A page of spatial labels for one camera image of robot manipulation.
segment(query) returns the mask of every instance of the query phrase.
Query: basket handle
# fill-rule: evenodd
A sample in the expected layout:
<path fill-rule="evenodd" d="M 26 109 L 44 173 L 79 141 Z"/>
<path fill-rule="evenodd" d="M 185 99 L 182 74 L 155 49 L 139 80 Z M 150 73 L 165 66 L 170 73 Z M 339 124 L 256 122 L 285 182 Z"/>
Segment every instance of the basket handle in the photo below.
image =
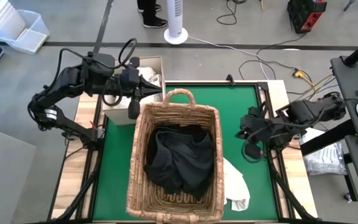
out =
<path fill-rule="evenodd" d="M 186 90 L 186 89 L 174 89 L 172 91 L 169 91 L 169 93 L 167 93 L 167 95 L 165 95 L 165 98 L 164 98 L 164 101 L 162 102 L 162 104 L 164 106 L 168 106 L 169 101 L 171 100 L 171 97 L 173 95 L 177 95 L 177 94 L 186 95 L 189 98 L 189 101 L 190 101 L 189 105 L 191 107 L 194 107 L 196 105 L 196 100 L 194 99 L 193 94 L 189 90 Z"/>

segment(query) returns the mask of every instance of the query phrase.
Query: wooden table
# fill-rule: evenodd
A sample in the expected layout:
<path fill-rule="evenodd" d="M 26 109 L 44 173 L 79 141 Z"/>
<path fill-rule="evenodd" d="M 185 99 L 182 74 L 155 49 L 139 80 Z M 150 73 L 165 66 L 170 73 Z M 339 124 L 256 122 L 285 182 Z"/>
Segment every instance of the wooden table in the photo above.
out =
<path fill-rule="evenodd" d="M 285 105 L 287 105 L 288 97 L 285 90 L 285 85 L 282 80 L 269 80 L 262 81 L 268 83 L 270 101 L 272 104 L 273 110 L 277 110 Z M 86 94 L 80 96 L 80 102 L 78 104 L 78 110 L 75 116 L 75 122 L 80 125 L 90 128 L 91 122 L 94 118 L 95 108 L 97 104 L 98 96 L 89 97 Z M 99 124 L 102 123 L 103 116 L 100 117 Z M 292 141 L 291 146 L 299 147 L 298 141 Z M 75 151 L 81 147 L 79 140 L 71 141 L 68 145 L 67 154 Z M 285 170 L 287 172 L 288 183 L 291 191 L 295 197 L 299 200 L 302 206 L 314 217 L 317 217 L 316 208 L 314 205 L 313 196 L 311 193 L 308 176 L 306 173 L 305 165 L 303 163 L 303 157 L 300 150 L 286 148 L 283 150 L 283 160 L 285 165 Z M 50 212 L 51 218 L 57 218 L 61 215 L 67 206 L 73 201 L 75 196 L 80 190 L 81 181 L 83 177 L 83 171 L 85 166 L 87 150 L 83 149 L 78 153 L 72 155 L 64 163 L 62 174 L 60 177 L 60 182 L 58 183 L 58 189 L 56 197 L 54 200 L 53 210 Z M 96 158 L 97 152 L 94 152 L 93 159 Z M 286 198 L 279 188 L 280 201 L 282 208 L 286 208 Z M 89 200 L 90 200 L 90 190 L 87 193 L 85 198 L 85 203 L 83 207 L 82 217 L 86 217 L 88 212 Z M 283 209 L 283 216 L 288 217 L 288 210 Z"/>

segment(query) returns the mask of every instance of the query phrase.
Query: green mat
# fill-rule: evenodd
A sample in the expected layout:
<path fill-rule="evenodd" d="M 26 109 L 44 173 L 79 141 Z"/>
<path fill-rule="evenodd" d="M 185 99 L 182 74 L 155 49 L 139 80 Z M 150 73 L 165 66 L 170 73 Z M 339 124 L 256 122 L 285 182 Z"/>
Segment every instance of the green mat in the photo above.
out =
<path fill-rule="evenodd" d="M 168 86 L 167 91 L 174 89 Z M 241 156 L 242 141 L 234 135 L 240 118 L 251 106 L 257 106 L 254 86 L 181 86 L 190 90 L 197 104 L 210 105 L 219 110 L 223 132 L 224 157 L 244 175 L 250 192 L 249 208 L 243 212 L 231 210 L 231 202 L 224 207 L 223 220 L 277 220 L 269 168 L 266 161 L 250 164 Z M 187 103 L 184 95 L 171 99 Z M 108 124 L 99 178 L 94 220 L 136 221 L 125 212 L 129 166 L 135 126 Z"/>

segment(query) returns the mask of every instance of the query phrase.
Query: wicker basket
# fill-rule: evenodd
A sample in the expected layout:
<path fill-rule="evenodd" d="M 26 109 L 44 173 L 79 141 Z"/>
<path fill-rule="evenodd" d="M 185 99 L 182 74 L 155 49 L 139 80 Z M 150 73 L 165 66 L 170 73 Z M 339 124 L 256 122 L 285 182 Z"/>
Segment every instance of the wicker basket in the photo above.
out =
<path fill-rule="evenodd" d="M 185 94 L 190 104 L 169 103 L 176 94 Z M 181 192 L 165 195 L 164 189 L 152 183 L 144 172 L 147 143 L 151 132 L 159 124 L 200 124 L 209 129 L 215 141 L 213 181 L 201 200 Z M 223 150 L 219 112 L 217 109 L 196 105 L 190 91 L 170 91 L 162 103 L 143 105 L 136 121 L 131 169 L 127 192 L 127 212 L 157 223 L 216 223 L 223 216 Z"/>

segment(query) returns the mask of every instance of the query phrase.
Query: person's leg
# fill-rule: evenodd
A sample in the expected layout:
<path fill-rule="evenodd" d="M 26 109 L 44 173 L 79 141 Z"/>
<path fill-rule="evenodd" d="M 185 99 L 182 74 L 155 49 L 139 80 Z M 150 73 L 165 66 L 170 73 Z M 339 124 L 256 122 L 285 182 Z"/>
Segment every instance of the person's leg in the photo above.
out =
<path fill-rule="evenodd" d="M 168 22 L 165 19 L 160 19 L 155 16 L 157 6 L 156 0 L 137 0 L 138 10 L 143 9 L 143 26 L 147 28 L 162 28 L 167 26 Z"/>

